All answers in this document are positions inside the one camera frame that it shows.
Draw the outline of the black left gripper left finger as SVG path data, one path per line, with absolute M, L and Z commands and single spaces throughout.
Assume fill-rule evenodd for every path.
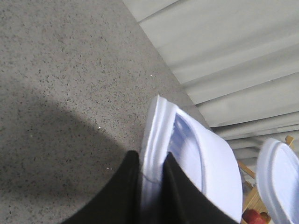
M 104 188 L 64 224 L 135 223 L 139 155 L 128 151 L 123 162 Z

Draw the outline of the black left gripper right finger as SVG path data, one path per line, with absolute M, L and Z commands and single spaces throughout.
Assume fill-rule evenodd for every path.
M 189 180 L 172 153 L 163 164 L 162 224 L 236 224 Z

